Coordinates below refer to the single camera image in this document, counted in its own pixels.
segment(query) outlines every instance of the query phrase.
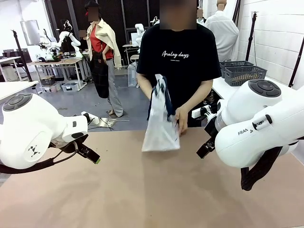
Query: gray plastic basket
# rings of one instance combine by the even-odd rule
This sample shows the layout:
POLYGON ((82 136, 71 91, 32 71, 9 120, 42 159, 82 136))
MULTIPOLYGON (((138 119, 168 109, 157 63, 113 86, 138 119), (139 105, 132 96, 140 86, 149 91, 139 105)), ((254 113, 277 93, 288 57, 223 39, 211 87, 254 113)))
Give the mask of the gray plastic basket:
POLYGON ((225 82, 230 86, 241 86, 251 79, 265 79, 267 70, 257 66, 234 66, 225 68, 225 82))
POLYGON ((225 78, 225 68, 226 67, 253 66, 253 64, 249 63, 248 61, 232 61, 232 62, 220 62, 219 66, 220 66, 220 70, 222 72, 222 78, 225 78))

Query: robot logo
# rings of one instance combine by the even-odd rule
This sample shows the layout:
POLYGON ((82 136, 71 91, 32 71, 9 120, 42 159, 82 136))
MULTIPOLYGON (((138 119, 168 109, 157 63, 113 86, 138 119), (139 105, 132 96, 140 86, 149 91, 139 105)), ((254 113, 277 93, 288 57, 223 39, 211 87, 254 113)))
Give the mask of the robot logo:
POLYGON ((37 151, 35 151, 36 150, 36 147, 37 147, 37 145, 34 147, 34 146, 31 146, 29 149, 28 149, 28 151, 29 150, 32 150, 33 151, 33 155, 32 155, 32 157, 35 155, 35 154, 37 154, 37 153, 40 153, 40 152, 37 152, 37 151))

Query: white bag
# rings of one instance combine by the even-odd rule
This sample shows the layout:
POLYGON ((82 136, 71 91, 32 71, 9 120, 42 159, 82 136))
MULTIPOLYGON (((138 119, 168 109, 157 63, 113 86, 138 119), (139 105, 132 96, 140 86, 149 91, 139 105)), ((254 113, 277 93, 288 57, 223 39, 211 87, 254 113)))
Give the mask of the white bag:
POLYGON ((168 115, 167 102, 171 104, 166 81, 162 75, 155 75, 158 81, 151 96, 151 109, 148 128, 142 145, 142 151, 171 151, 180 148, 178 124, 174 115, 168 115))

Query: cream jacket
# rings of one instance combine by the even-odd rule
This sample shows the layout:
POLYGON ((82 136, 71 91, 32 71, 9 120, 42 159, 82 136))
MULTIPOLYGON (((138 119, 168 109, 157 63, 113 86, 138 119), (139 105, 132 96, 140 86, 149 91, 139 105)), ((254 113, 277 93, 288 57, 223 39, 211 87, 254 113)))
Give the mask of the cream jacket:
MULTIPOLYGON (((90 35, 94 29, 95 24, 96 22, 92 22, 90 27, 87 29, 86 42, 89 48, 90 59, 93 57, 90 35)), ((95 36, 102 42, 106 43, 109 48, 114 51, 114 66, 116 68, 122 67, 122 58, 116 44, 115 32, 103 19, 101 19, 101 21, 96 26, 95 36)))

